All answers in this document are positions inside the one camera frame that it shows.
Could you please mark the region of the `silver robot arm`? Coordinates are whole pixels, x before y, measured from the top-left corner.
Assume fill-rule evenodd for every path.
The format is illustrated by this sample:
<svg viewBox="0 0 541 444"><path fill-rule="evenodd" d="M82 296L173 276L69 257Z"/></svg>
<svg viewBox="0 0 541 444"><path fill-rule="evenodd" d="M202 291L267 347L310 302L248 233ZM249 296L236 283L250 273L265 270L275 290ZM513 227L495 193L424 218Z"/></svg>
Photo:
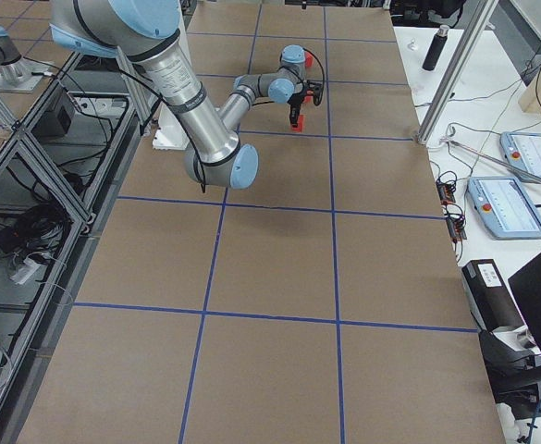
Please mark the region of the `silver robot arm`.
<svg viewBox="0 0 541 444"><path fill-rule="evenodd" d="M235 79L226 102L215 108L180 47L181 7L177 1L54 1L51 33L56 43L84 55L114 58L123 53L141 66L156 94L189 140L184 166L192 180L246 189L254 182L259 156L235 131L259 98L290 107L289 122L300 121L301 104L323 99L325 84L310 80L303 47L286 46L276 71Z"/></svg>

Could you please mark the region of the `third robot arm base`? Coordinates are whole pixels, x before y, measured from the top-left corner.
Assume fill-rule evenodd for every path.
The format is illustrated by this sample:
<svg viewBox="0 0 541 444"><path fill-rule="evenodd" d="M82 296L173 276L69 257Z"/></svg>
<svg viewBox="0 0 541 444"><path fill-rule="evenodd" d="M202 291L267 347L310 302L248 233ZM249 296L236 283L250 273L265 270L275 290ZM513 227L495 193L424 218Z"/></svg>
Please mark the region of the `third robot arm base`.
<svg viewBox="0 0 541 444"><path fill-rule="evenodd" d="M35 64L23 57L7 31L0 26L0 92L31 93L42 78Z"/></svg>

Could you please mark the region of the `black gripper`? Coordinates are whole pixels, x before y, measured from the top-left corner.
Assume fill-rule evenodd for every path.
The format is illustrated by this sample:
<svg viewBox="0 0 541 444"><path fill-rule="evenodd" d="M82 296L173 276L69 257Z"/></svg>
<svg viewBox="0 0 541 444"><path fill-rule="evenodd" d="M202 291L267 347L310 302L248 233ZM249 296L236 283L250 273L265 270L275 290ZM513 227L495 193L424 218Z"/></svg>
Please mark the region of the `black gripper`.
<svg viewBox="0 0 541 444"><path fill-rule="evenodd" d="M319 106L322 103L322 83L315 80L305 80L299 92L295 92L288 100L290 105L289 124L301 114L301 105L312 102Z"/></svg>

